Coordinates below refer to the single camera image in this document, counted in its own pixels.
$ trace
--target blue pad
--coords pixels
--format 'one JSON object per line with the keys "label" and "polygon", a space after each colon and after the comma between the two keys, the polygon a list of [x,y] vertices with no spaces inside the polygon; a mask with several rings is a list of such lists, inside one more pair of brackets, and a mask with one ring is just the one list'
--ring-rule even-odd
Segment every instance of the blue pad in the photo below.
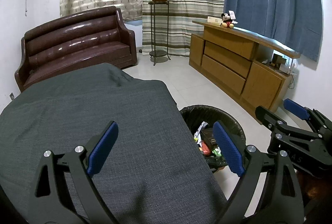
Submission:
{"label": "blue pad", "polygon": [[307,110],[289,98],[283,101],[283,107],[289,112],[293,113],[295,116],[299,117],[301,120],[309,119]]}
{"label": "blue pad", "polygon": [[105,163],[115,141],[117,140],[117,136],[117,123],[113,122],[89,156],[89,165],[86,171],[90,177],[101,171],[103,164]]}
{"label": "blue pad", "polygon": [[241,177],[245,170],[242,165],[242,155],[219,122],[213,125],[215,138],[222,155],[225,157],[230,170]]}

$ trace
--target brown leather sofa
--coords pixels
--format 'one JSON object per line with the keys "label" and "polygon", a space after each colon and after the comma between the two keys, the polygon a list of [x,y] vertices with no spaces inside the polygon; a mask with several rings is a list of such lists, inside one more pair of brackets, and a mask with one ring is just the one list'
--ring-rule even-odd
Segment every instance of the brown leather sofa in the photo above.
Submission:
{"label": "brown leather sofa", "polygon": [[87,66],[137,63],[135,33],[115,6],[55,19],[26,32],[22,61],[15,72],[21,92],[39,81]]}

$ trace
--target sofa seat cushion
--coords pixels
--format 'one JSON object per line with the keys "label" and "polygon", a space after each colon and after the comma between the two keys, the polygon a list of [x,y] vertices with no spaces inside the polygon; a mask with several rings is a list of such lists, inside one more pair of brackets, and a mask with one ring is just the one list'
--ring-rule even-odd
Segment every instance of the sofa seat cushion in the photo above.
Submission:
{"label": "sofa seat cushion", "polygon": [[129,46],[121,42],[104,43],[102,45],[89,47],[40,66],[31,73],[24,84],[24,88],[26,89],[34,83],[69,71],[106,63],[117,58],[125,57],[128,54],[130,54]]}

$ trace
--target wooden sideboard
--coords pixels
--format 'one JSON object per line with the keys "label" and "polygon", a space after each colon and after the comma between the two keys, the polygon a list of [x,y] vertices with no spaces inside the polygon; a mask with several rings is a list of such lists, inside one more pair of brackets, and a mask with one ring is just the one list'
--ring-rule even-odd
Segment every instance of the wooden sideboard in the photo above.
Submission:
{"label": "wooden sideboard", "polygon": [[207,22],[203,34],[192,34],[189,65],[199,71],[256,119],[261,105],[275,112],[292,80],[278,69],[261,62],[273,50],[296,59],[300,54],[255,33],[220,27]]}

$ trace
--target sofa armrest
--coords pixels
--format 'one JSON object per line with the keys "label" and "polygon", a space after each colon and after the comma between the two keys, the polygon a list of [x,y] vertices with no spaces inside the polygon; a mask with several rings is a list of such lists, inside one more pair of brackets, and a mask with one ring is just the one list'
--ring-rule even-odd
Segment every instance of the sofa armrest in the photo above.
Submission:
{"label": "sofa armrest", "polygon": [[135,32],[127,29],[125,24],[123,23],[121,9],[116,9],[117,14],[117,24],[118,30],[120,33],[121,42],[127,44],[130,47],[130,53],[132,55],[133,63],[137,63],[137,54],[136,54],[136,40],[135,40]]}
{"label": "sofa armrest", "polygon": [[26,54],[25,50],[25,39],[24,37],[21,40],[21,47],[22,47],[22,59],[21,59],[21,64],[19,68],[15,72],[15,80],[16,83],[20,89],[21,92],[23,92],[24,89],[24,84],[29,78],[29,73],[30,73],[30,64],[29,64],[29,59],[28,55]]}

